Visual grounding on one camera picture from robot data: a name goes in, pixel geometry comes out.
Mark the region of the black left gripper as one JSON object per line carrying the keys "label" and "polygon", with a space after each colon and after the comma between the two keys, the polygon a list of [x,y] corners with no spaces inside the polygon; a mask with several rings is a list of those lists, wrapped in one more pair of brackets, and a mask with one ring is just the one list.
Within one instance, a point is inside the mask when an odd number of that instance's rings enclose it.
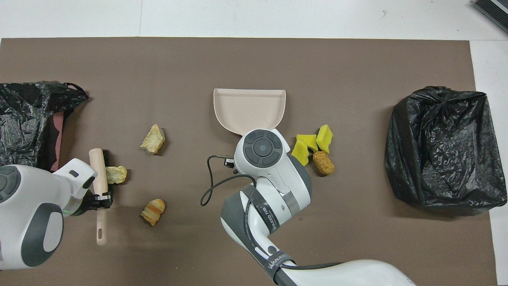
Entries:
{"label": "black left gripper", "polygon": [[[85,193],[77,210],[71,213],[71,216],[80,216],[87,211],[98,210],[100,208],[99,197],[100,196],[98,194],[93,194],[92,192]],[[112,191],[105,192],[101,195],[101,208],[109,209],[112,206],[112,203],[113,203]]]}

